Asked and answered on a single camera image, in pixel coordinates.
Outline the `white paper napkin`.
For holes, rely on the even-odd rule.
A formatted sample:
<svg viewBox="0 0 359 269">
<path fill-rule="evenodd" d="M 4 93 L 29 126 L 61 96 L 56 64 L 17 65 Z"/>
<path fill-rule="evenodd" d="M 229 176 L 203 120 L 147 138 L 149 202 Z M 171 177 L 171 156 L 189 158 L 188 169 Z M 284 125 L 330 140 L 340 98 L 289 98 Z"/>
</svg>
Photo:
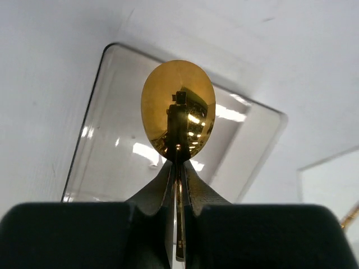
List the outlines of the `white paper napkin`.
<svg viewBox="0 0 359 269">
<path fill-rule="evenodd" d="M 298 169 L 297 178 L 300 202 L 323 205 L 343 219 L 358 203 L 358 146 Z"/>
</svg>

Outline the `gold spoon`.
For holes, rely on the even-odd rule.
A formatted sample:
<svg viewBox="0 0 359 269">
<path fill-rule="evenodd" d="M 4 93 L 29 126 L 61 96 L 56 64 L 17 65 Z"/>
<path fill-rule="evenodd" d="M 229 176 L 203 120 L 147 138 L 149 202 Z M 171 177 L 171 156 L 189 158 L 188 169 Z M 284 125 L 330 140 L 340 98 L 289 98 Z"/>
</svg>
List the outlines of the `gold spoon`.
<svg viewBox="0 0 359 269">
<path fill-rule="evenodd" d="M 174 164 L 177 210 L 176 259 L 185 261 L 184 163 L 207 143 L 215 122 L 213 84 L 203 69 L 185 60 L 157 66 L 145 81 L 141 117 L 153 148 Z"/>
</svg>

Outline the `gold fork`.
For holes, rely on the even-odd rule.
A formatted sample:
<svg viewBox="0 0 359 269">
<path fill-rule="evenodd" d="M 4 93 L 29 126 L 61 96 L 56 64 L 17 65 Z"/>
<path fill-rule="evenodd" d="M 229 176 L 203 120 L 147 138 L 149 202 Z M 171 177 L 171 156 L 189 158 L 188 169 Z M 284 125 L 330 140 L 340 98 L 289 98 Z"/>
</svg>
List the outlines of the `gold fork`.
<svg viewBox="0 0 359 269">
<path fill-rule="evenodd" d="M 348 214 L 340 222 L 341 228 L 346 229 L 356 219 L 358 215 L 358 205 L 355 205 Z"/>
</svg>

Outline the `clear plastic utensil tray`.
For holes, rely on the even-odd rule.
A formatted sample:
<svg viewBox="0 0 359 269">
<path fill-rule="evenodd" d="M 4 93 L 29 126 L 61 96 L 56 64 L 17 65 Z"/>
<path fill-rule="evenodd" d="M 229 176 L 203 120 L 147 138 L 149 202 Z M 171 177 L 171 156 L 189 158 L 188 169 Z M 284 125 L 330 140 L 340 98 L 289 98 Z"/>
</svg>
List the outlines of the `clear plastic utensil tray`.
<svg viewBox="0 0 359 269">
<path fill-rule="evenodd" d="M 156 146 L 167 141 L 167 110 L 180 89 L 175 83 L 155 93 L 157 108 L 142 124 L 141 92 L 161 63 L 122 44 L 102 55 L 73 156 L 63 201 L 123 201 L 149 183 L 165 163 Z M 189 113 L 190 149 L 210 133 L 204 148 L 191 158 L 199 177 L 230 202 L 248 191 L 286 124 L 286 116 L 260 103 L 214 86 L 215 122 L 207 126 L 208 100 L 196 100 Z"/>
</svg>

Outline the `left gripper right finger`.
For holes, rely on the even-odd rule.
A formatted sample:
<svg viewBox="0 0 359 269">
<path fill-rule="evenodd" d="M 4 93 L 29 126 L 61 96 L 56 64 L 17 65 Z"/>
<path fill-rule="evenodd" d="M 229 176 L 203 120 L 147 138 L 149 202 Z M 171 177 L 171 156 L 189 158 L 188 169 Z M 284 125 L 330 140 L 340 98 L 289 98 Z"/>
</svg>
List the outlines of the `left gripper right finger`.
<svg viewBox="0 0 359 269">
<path fill-rule="evenodd" d="M 187 268 L 357 268 L 335 215 L 311 204 L 232 204 L 182 169 Z"/>
</svg>

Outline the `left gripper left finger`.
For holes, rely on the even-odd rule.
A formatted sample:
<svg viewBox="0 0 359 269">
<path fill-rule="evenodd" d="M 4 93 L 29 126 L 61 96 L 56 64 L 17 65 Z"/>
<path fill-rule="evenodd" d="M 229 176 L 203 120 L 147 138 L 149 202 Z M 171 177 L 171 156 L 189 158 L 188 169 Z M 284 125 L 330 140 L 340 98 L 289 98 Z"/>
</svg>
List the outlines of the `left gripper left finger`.
<svg viewBox="0 0 359 269">
<path fill-rule="evenodd" d="M 29 202 L 1 219 L 2 268 L 171 268 L 174 166 L 124 202 Z"/>
</svg>

